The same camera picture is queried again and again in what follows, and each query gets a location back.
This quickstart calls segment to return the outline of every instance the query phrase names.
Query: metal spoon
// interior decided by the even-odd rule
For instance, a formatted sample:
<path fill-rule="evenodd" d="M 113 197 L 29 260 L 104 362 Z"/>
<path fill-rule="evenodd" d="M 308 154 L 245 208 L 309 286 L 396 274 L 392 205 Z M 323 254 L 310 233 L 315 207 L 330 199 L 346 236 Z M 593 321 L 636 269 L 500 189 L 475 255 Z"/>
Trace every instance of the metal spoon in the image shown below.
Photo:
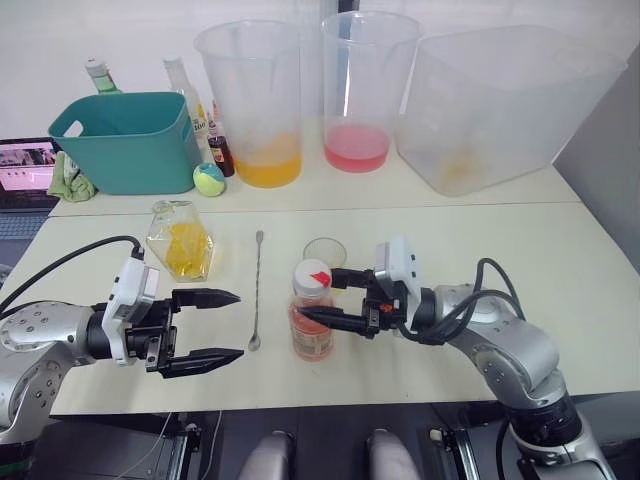
<path fill-rule="evenodd" d="M 253 335 L 249 340 L 249 350 L 255 352 L 260 348 L 260 336 L 258 335 L 258 293 L 260 285 L 260 247 L 262 246 L 262 239 L 264 238 L 264 232 L 258 230 L 256 232 L 256 243 L 258 244 L 258 262 L 256 265 L 256 317 L 253 320 Z"/>

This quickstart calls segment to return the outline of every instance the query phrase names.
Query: yellow liquid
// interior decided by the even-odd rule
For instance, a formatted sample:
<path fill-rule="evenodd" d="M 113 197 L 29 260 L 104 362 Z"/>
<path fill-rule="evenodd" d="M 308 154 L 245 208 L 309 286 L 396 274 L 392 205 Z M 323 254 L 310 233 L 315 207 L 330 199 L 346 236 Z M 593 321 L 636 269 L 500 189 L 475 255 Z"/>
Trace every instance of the yellow liquid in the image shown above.
<path fill-rule="evenodd" d="M 296 179 L 302 166 L 298 136 L 282 132 L 244 158 L 234 157 L 240 178 L 249 185 L 273 188 Z"/>
<path fill-rule="evenodd" d="M 212 244 L 198 223 L 175 223 L 169 227 L 171 243 L 167 265 L 177 277 L 206 279 L 211 263 Z"/>

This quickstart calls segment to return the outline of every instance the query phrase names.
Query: glass jar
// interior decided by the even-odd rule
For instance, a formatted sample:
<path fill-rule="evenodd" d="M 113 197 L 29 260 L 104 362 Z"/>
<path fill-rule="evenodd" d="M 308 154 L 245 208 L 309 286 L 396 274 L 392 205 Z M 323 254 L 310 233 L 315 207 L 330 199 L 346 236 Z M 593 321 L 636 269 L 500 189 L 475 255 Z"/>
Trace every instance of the glass jar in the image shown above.
<path fill-rule="evenodd" d="M 297 307 L 333 307 L 331 269 L 320 260 L 306 259 L 293 274 L 294 296 L 289 305 L 293 348 L 307 361 L 318 361 L 333 350 L 333 332 L 297 311 Z"/>
<path fill-rule="evenodd" d="M 213 241 L 191 202 L 160 201 L 153 205 L 147 246 L 177 282 L 207 279 Z"/>

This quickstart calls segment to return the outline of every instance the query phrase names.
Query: laptop screen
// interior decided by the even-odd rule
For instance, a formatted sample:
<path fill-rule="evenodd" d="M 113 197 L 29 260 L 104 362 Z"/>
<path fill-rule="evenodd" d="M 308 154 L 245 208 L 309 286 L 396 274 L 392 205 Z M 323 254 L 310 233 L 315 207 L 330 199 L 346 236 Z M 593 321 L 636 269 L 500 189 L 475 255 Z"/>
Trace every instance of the laptop screen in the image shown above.
<path fill-rule="evenodd" d="M 0 140 L 0 209 L 53 207 L 46 191 L 59 150 L 50 138 Z"/>

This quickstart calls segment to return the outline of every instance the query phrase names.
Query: green bottle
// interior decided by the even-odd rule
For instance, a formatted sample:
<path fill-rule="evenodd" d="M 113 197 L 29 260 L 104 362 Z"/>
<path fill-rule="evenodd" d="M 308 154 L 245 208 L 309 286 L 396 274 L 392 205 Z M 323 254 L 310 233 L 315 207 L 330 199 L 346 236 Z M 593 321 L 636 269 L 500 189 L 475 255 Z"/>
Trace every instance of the green bottle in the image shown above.
<path fill-rule="evenodd" d="M 90 58 L 84 64 L 84 68 L 87 70 L 91 80 L 93 80 L 98 93 L 122 93 L 122 90 L 116 87 L 113 78 L 111 78 L 107 64 L 102 60 Z"/>

